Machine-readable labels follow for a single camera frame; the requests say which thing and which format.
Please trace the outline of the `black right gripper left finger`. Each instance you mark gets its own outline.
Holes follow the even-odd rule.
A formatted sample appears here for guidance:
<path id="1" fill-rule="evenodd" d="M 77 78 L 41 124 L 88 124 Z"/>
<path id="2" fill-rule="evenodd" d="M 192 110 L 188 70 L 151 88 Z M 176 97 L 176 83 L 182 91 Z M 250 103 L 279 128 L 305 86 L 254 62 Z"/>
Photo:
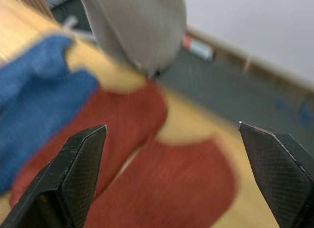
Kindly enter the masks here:
<path id="1" fill-rule="evenodd" d="M 2 228 L 82 228 L 99 175 L 107 126 L 82 130 L 34 177 Z"/>

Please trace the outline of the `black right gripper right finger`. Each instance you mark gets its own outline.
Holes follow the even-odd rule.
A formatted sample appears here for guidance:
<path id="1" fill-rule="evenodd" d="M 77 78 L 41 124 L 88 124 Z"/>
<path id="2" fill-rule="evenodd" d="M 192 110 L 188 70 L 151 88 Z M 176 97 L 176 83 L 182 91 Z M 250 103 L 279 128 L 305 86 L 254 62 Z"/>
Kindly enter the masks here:
<path id="1" fill-rule="evenodd" d="M 314 226 L 314 157 L 290 134 L 240 122 L 255 182 L 281 228 Z"/>

